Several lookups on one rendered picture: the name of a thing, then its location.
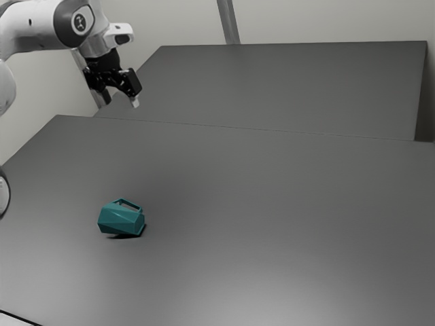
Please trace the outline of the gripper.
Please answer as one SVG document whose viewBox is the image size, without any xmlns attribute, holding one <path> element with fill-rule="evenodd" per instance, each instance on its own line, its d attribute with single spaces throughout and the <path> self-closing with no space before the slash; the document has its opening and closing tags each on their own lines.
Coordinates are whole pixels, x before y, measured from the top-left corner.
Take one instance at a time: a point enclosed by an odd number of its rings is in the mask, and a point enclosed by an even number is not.
<svg viewBox="0 0 435 326">
<path fill-rule="evenodd" d="M 143 86 L 133 68 L 121 70 L 120 56 L 116 48 L 97 58 L 85 58 L 85 61 L 89 69 L 84 69 L 83 74 L 91 90 L 103 93 L 106 87 L 115 87 L 116 83 L 108 72 L 115 70 L 117 89 L 128 97 L 134 109 L 139 107 L 139 95 Z"/>
</svg>

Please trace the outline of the teal faceted mug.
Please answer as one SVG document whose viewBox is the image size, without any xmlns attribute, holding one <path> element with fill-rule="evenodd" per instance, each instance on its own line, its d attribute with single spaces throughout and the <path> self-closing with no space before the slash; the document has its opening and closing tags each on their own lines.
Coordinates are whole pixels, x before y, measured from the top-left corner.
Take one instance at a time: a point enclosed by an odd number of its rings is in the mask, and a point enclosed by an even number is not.
<svg viewBox="0 0 435 326">
<path fill-rule="evenodd" d="M 104 234 L 139 236 L 145 228 L 143 208 L 118 198 L 101 208 L 97 225 Z"/>
</svg>

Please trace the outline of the grey vertical post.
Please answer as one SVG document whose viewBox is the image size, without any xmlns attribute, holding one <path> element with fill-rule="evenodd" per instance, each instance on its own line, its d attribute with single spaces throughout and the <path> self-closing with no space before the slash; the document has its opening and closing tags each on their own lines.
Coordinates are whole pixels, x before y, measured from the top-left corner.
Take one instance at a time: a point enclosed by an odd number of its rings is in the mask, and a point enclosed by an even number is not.
<svg viewBox="0 0 435 326">
<path fill-rule="evenodd" d="M 239 45 L 241 40 L 232 0 L 217 0 L 217 8 L 226 44 Z"/>
<path fill-rule="evenodd" d="M 87 67 L 87 63 L 85 61 L 85 59 L 82 57 L 82 55 L 80 54 L 79 50 L 77 48 L 73 48 L 71 50 L 71 55 L 82 75 L 82 77 L 85 79 L 85 75 L 84 75 L 84 69 Z M 106 89 L 102 94 L 97 92 L 96 90 L 93 90 L 89 87 L 88 82 L 85 81 L 86 83 L 86 87 L 89 90 L 90 94 L 92 95 L 92 98 L 94 99 L 98 109 L 101 109 L 102 107 L 110 104 L 111 102 L 111 95 L 108 91 L 108 89 Z"/>
</svg>

